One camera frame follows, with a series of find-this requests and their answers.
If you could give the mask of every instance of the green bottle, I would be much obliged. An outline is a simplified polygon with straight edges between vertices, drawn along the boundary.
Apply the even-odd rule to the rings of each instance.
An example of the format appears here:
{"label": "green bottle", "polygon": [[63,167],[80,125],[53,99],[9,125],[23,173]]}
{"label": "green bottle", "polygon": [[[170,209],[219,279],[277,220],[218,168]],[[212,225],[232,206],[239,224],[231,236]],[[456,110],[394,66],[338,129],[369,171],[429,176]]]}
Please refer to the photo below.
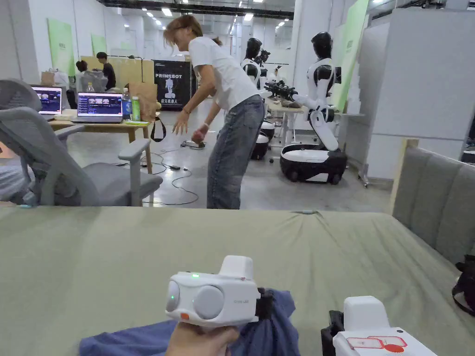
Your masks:
{"label": "green bottle", "polygon": [[132,120],[140,121],[140,103],[138,96],[132,97]]}

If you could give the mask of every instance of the wheel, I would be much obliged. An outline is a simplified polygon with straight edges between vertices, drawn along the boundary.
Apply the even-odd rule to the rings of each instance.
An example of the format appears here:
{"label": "wheel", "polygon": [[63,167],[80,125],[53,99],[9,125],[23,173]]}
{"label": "wheel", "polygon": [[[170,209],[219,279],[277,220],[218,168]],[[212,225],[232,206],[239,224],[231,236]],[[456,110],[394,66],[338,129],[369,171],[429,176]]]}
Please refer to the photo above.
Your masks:
{"label": "wheel", "polygon": [[335,174],[330,180],[330,184],[332,186],[336,186],[340,182],[341,179],[342,179],[341,175]]}
{"label": "wheel", "polygon": [[292,181],[292,182],[296,182],[298,180],[298,172],[296,171],[291,171],[289,173],[289,179]]}

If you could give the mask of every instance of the laptop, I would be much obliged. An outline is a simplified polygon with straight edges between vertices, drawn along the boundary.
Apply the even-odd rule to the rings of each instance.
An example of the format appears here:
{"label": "laptop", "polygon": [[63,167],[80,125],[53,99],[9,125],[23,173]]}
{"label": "laptop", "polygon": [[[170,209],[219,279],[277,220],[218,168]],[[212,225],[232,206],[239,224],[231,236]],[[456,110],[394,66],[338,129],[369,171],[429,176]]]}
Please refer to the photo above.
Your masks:
{"label": "laptop", "polygon": [[78,93],[76,123],[120,123],[122,94]]}
{"label": "laptop", "polygon": [[63,112],[63,88],[32,86],[41,101],[39,113],[48,121]]}

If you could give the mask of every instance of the ceiling light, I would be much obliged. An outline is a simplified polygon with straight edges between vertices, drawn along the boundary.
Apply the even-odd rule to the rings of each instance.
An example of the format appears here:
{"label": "ceiling light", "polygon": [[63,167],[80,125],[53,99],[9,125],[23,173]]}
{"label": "ceiling light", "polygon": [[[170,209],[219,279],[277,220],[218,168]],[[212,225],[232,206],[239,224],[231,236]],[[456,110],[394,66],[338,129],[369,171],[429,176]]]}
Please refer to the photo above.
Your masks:
{"label": "ceiling light", "polygon": [[168,8],[162,8],[161,11],[163,12],[163,14],[164,14],[165,16],[173,16],[173,15],[171,14],[170,9],[168,9]]}

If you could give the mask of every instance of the woman's hand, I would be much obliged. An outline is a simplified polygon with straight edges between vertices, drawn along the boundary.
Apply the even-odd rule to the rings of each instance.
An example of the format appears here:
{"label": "woman's hand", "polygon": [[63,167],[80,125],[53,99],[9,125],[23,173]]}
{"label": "woman's hand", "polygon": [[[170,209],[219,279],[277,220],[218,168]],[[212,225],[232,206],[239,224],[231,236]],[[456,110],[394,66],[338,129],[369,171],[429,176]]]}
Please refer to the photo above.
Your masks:
{"label": "woman's hand", "polygon": [[190,114],[185,112],[184,110],[180,112],[177,116],[177,121],[173,126],[172,133],[174,132],[178,135],[178,130],[181,130],[181,134],[183,134],[183,128],[185,128],[185,132],[188,133],[188,119],[190,118]]}
{"label": "woman's hand", "polygon": [[178,323],[171,335],[165,356],[218,356],[226,346],[239,337],[232,327],[214,329],[203,333],[200,327]]}
{"label": "woman's hand", "polygon": [[200,144],[204,141],[206,134],[208,133],[209,126],[202,124],[199,129],[197,129],[195,132],[193,132],[193,135],[191,136],[191,140],[194,143]]}

